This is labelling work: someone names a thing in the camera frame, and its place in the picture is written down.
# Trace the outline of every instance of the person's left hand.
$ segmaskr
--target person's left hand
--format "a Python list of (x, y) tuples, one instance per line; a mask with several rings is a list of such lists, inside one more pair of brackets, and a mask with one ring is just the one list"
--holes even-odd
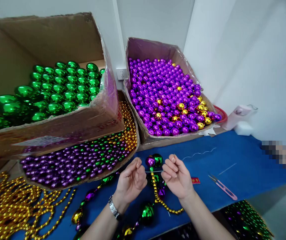
[(145, 168), (142, 166), (142, 160), (136, 157), (120, 174), (113, 194), (113, 203), (118, 212), (124, 213), (128, 205), (136, 199), (146, 185)]

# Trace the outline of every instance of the wristwatch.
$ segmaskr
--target wristwatch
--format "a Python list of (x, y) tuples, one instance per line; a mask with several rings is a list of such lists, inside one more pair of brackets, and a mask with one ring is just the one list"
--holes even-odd
[(116, 220), (121, 221), (122, 215), (119, 214), (119, 212), (116, 210), (114, 203), (113, 203), (113, 200), (112, 200), (112, 197), (113, 197), (113, 195), (109, 198), (109, 205), (110, 205), (111, 212), (113, 213)]

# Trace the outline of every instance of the white foam block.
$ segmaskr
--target white foam block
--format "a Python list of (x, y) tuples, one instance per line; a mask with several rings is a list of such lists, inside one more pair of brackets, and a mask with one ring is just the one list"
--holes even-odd
[(237, 135), (250, 136), (253, 133), (253, 127), (248, 122), (238, 122), (234, 127)]

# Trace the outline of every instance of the blue table surface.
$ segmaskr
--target blue table surface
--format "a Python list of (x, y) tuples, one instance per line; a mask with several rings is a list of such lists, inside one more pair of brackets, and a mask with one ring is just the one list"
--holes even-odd
[[(286, 184), (286, 169), (283, 169), (275, 160), (264, 155), (260, 148), (261, 141), (252, 136), (238, 136), (234, 131), (222, 133), (213, 138), (207, 136), (183, 142), (171, 146), (153, 148), (138, 152), (134, 157), (140, 157), (145, 165), (145, 158), (148, 155), (159, 153), (166, 159), (171, 153), (175, 153), (180, 159), (186, 156), (184, 163), (191, 173), (191, 177), (198, 177), (201, 184), (194, 185), (195, 190), (204, 201), (210, 211), (219, 210), (232, 204), (233, 201), (223, 192), (209, 177), (208, 173), (217, 176), (219, 173), (236, 163), (233, 167), (218, 176), (218, 179), (229, 188), (237, 197), (238, 201), (253, 197), (259, 193), (274, 189)], [(68, 207), (64, 218), (58, 227), (47, 237), (47, 239), (73, 239), (75, 236), (75, 225), (71, 224), (71, 217), (79, 207), (88, 190), (96, 188), (99, 181), (85, 183), (77, 187), (75, 196)], [(108, 198), (116, 189), (117, 181), (109, 186), (102, 187), (96, 197), (86, 206), (83, 222), (92, 223), (106, 205)], [(175, 195), (166, 189), (165, 203), (174, 210), (181, 208)], [(65, 199), (56, 207), (55, 215), (50, 224), (44, 227), (39, 234), (46, 233), (58, 220), (68, 199)], [(138, 198), (131, 203), (126, 212), (123, 225), (133, 226), (139, 218), (139, 208), (144, 201), (154, 201), (153, 188), (147, 186)], [(139, 226), (135, 230), (134, 239), (149, 239), (177, 226), (190, 222), (185, 212), (180, 215), (169, 215), (160, 204), (155, 205), (155, 218), (151, 226)], [(40, 224), (48, 219), (49, 214), (42, 217)], [(11, 239), (24, 239), (24, 231), (12, 235)]]

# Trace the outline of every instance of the red tag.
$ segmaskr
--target red tag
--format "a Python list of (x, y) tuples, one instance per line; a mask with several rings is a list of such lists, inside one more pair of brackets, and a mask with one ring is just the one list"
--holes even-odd
[(191, 180), (192, 180), (192, 184), (200, 184), (201, 183), (199, 178), (191, 178)]

